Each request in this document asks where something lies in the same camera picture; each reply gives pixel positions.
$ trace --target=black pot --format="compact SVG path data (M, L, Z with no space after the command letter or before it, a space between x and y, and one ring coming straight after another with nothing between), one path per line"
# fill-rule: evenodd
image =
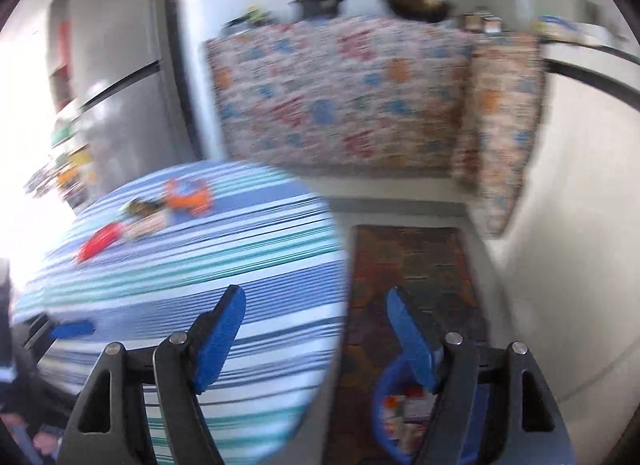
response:
M344 0L293 0L300 5L302 14L298 20L316 18L333 19L340 15L340 3Z
M440 22L449 16L451 3L447 0L384 0L398 17L423 22Z

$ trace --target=striped tablecloth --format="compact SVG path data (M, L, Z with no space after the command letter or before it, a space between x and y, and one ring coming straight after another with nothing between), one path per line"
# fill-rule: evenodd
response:
M158 198L168 178L205 179L210 214L174 214L174 225L119 241L78 265L73 258L128 200ZM300 181L246 163L198 162L140 178L75 221L15 306L19 321L42 310L90 318L95 334L56 341L43 376L79 391L105 344L156 345L212 309L226 286L246 292L244 322L220 378L200 397L227 465L253 464L294 435L338 347L346 314L346 254L326 204ZM159 463L172 463L158 399L145 391Z

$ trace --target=floral cloth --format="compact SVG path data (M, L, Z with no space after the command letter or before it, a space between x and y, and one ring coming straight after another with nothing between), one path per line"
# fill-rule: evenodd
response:
M535 37L478 42L452 176L477 187L490 235L503 232L524 184L543 93L544 64Z
M229 154L290 168L449 170L505 228L543 96L528 35L338 18L209 40Z
M289 167L448 169L472 38L387 18L207 42L229 154Z

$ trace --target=stainless steel refrigerator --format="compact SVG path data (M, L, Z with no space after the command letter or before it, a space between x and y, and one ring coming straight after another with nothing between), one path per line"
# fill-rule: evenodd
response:
M49 71L57 87L66 80L62 98L80 109L74 123L94 159L98 194L200 157L173 4L55 0L50 8Z

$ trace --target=blue gripper pad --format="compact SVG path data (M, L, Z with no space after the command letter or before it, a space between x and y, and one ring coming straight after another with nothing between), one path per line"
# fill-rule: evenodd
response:
M94 323L90 320L79 320L58 324L51 330L51 337L54 339L72 339L82 335L93 335L94 333Z
M418 329L414 318L400 299L395 288L386 295L386 315L402 346L404 357L409 362L414 377L419 384L432 393L438 385L434 373L434 355Z
M213 311L198 316L189 330L196 350L193 387L201 394L218 379L246 310L244 290L229 286Z

